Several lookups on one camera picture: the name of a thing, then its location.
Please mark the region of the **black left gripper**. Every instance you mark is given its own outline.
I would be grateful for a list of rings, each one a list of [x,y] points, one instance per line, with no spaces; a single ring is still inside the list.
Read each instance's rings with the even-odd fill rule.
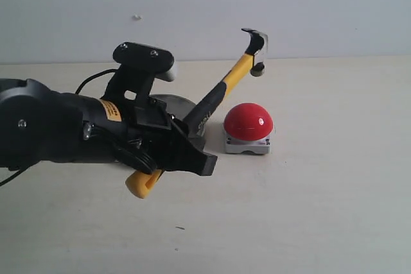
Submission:
[[[204,151],[204,129],[190,128],[167,111],[157,96],[142,101],[77,94],[83,139],[75,153],[81,164],[121,164],[140,171],[170,169],[211,176],[218,157]]]

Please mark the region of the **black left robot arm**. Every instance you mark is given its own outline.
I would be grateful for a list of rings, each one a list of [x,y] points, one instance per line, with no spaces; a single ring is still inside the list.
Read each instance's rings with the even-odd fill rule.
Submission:
[[[163,101],[124,95],[90,98],[37,80],[1,80],[1,166],[23,171],[42,161],[120,163],[150,175],[157,169],[213,173],[217,157],[202,151]]]

